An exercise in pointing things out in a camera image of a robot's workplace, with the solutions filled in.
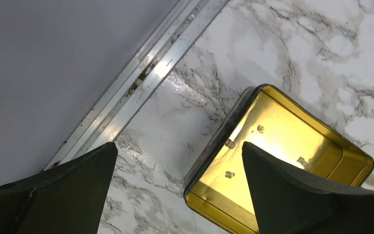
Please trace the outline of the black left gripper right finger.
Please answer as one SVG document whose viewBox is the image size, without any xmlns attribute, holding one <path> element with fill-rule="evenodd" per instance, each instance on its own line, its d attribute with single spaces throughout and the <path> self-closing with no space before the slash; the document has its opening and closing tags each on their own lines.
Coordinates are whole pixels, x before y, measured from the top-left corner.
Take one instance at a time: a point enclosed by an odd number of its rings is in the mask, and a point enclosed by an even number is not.
<svg viewBox="0 0 374 234">
<path fill-rule="evenodd" d="M 374 234 L 374 191 L 321 178 L 245 142 L 242 159 L 262 234 Z"/>
</svg>

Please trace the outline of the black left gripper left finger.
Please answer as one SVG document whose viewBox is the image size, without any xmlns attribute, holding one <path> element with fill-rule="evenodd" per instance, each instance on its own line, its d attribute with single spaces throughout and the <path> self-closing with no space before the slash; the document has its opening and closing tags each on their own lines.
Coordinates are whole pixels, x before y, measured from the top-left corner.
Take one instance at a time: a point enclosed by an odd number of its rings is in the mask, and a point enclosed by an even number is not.
<svg viewBox="0 0 374 234">
<path fill-rule="evenodd" d="M 0 234 L 97 233 L 116 159 L 116 145 L 107 142 L 0 186 Z"/>
</svg>

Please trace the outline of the gold metal tin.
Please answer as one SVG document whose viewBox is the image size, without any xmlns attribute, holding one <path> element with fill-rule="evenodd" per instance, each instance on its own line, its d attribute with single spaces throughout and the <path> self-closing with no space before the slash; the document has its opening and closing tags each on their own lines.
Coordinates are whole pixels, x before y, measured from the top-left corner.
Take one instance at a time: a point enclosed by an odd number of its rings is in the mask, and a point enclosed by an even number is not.
<svg viewBox="0 0 374 234">
<path fill-rule="evenodd" d="M 234 149 L 224 144 L 236 143 Z M 274 85 L 245 89 L 185 177 L 187 206 L 232 234 L 257 234 L 242 161 L 251 142 L 317 176 L 361 186 L 374 160 Z"/>
</svg>

